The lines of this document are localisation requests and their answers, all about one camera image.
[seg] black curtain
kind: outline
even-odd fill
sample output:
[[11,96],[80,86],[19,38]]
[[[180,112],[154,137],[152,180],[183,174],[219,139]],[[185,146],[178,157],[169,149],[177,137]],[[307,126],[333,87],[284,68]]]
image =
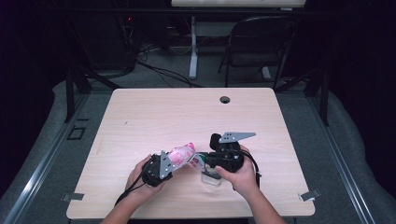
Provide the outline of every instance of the black curtain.
[[376,180],[396,198],[395,10],[394,3],[375,1],[351,18],[331,90],[356,123]]
[[1,195],[48,117],[52,88],[64,80],[62,33],[53,32],[50,23],[34,1],[0,3]]

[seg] hole in table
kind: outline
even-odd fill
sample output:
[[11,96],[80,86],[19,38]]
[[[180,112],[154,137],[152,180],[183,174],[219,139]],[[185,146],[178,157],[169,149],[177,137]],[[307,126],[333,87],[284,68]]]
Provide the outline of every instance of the hole in table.
[[230,100],[230,97],[228,97],[228,96],[221,96],[220,101],[224,104],[228,104],[228,103],[230,103],[231,100]]

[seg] metal bracket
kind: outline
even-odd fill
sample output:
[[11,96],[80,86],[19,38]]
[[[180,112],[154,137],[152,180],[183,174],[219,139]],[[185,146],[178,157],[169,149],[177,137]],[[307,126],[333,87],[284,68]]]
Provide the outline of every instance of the metal bracket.
[[304,194],[298,194],[300,200],[305,201],[314,201],[318,196],[320,196],[321,194],[319,193],[319,191],[317,189],[314,189],[312,191],[309,191],[307,193]]
[[[85,127],[76,128],[76,125],[74,125],[73,129],[71,130],[71,132],[67,136],[66,140],[81,140],[82,135],[84,135],[86,129],[87,128],[85,128]],[[78,136],[75,136],[76,135],[76,134],[74,134],[75,131],[80,131]]]
[[175,165],[171,162],[165,151],[161,151],[160,179],[166,178],[169,173],[175,170]]
[[65,194],[62,197],[61,201],[70,203],[72,200],[81,201],[83,197],[84,197],[84,194],[80,194],[80,193]]
[[225,133],[219,143],[232,143],[256,135],[255,133]]

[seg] pink object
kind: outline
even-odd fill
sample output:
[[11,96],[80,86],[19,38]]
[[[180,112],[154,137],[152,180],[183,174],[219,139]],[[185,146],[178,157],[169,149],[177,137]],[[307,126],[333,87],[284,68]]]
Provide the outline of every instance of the pink object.
[[174,147],[169,153],[168,157],[175,165],[175,170],[182,167],[190,161],[191,157],[195,154],[195,147],[193,143],[188,143],[183,147]]
[[204,171],[205,169],[205,162],[203,156],[201,157],[201,154],[196,153],[193,158],[191,158],[189,162],[189,166],[199,170],[199,171]]

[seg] desk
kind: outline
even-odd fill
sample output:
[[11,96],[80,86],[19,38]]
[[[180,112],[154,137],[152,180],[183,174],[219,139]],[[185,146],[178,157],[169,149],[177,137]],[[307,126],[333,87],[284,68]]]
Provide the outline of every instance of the desk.
[[[221,96],[230,103],[221,103]],[[308,188],[273,90],[206,88],[114,91],[75,190],[84,197],[70,203],[67,216],[104,218],[129,173],[149,153],[189,142],[196,151],[211,151],[210,135],[225,132],[257,134],[240,143],[259,164],[261,190],[281,216],[314,214],[312,202],[299,200]],[[252,216],[228,181],[219,187],[205,184],[190,166],[173,176],[133,218]]]

